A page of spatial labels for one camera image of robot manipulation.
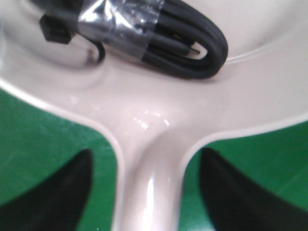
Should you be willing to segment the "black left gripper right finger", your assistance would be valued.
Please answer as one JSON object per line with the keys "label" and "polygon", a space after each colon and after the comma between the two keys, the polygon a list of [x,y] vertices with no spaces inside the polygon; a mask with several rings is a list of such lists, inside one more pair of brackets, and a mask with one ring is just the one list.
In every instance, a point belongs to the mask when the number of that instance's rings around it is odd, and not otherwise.
{"label": "black left gripper right finger", "polygon": [[308,213],[265,190],[218,152],[201,150],[200,191],[217,231],[306,231]]}

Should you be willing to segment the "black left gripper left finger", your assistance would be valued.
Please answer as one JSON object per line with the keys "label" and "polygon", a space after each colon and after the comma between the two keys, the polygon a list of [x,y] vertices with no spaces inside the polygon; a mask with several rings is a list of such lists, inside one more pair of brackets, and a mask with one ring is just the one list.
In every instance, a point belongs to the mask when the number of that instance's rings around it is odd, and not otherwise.
{"label": "black left gripper left finger", "polygon": [[36,187],[1,205],[2,231],[74,231],[93,177],[92,151],[80,151]]}

